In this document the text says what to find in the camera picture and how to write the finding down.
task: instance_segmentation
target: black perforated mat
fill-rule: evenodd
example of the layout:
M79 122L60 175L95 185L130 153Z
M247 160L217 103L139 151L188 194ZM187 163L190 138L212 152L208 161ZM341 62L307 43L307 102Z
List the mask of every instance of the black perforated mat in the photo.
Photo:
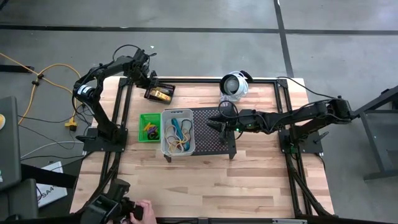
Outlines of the black perforated mat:
M195 130L195 152L193 152L193 156L236 153L233 131L228 133L227 144L223 145L218 138L219 132L206 125L206 123L217 123L208 119L219 114L217 107L189 109L193 111L193 127Z

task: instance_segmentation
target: white plastic basket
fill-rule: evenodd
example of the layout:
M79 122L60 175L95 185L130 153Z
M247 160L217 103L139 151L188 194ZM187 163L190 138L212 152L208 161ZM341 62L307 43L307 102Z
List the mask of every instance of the white plastic basket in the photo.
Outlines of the white plastic basket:
M179 149L176 149L174 152L169 151L169 144L166 141L166 137L173 135L174 129L169 128L167 133L165 132L167 127L172 125L172 119L175 118L178 121L178 125L181 127L181 122L185 119L189 119L192 122L192 129L190 131L191 139L190 139L190 148L186 152L182 152ZM169 157L175 156L191 156L195 151L195 135L193 133L194 124L193 124L193 112L190 109L177 109L177 110L165 110L162 112L161 116L162 123L162 139L160 141L161 150L163 154ZM184 122L184 128L189 129L190 123L188 121Z

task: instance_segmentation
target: human hand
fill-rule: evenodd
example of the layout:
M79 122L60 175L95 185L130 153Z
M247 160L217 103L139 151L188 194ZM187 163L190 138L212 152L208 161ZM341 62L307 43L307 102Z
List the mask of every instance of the human hand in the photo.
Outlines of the human hand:
M144 214L142 215L142 220L136 220L134 218L134 214L130 213L130 221L133 224L156 224L156 217L155 217L155 212L152 209L152 204L148 200L142 200L140 202L136 202L136 205L141 206L144 208Z

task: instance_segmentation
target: plastic bin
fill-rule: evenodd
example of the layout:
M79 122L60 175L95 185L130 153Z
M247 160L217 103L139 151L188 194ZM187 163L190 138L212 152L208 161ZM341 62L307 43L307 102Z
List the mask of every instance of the plastic bin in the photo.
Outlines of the plastic bin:
M158 127L159 131L159 139L150 140L148 139L147 132L144 131L145 126L148 123L154 124ZM159 142L162 139L162 125L161 125L160 113L149 113L149 114L140 114L139 115L139 130L138 130L138 141L139 142Z
M181 122L185 119L189 119L192 122L192 129L190 131L191 140L190 140L190 148L188 151L181 152L181 150L176 149L175 152L169 151L169 144L167 143L165 137L171 136L174 132L173 128L169 128L165 133L167 127L172 125L172 118L177 119L178 125L181 126ZM177 110L165 110L162 112L162 140L161 140L161 150L163 154L169 157L176 157L176 156L191 156L195 151L195 135L194 135L194 123L193 123L193 111L190 109L177 109ZM189 128L189 122L184 122L184 128Z

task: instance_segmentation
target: wooden table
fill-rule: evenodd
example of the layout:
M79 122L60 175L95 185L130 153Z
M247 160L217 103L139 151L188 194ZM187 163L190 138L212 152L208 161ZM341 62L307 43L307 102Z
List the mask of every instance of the wooden table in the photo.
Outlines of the wooden table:
M118 82L119 77L110 77L104 82L101 104L109 117L113 112ZM290 80L288 84L294 109L308 103L304 88ZM138 142L140 114L161 113L167 108L217 106L220 100L218 84L176 83L170 105L146 100L144 92L139 88L132 91L127 124L129 139L118 175L131 184L128 193L131 200L151 200L157 217L294 216L285 157L280 152L276 133L244 133L236 141L237 154L232 161L228 155L215 155L173 158L172 163L168 163L160 151L160 144ZM274 87L250 84L249 93L236 105L238 109L276 112ZM81 208L98 186L103 157L104 153L96 152L83 161L71 212ZM315 155L304 154L303 164L308 187L326 210L333 213L321 160ZM300 208L304 211L301 190L298 194Z

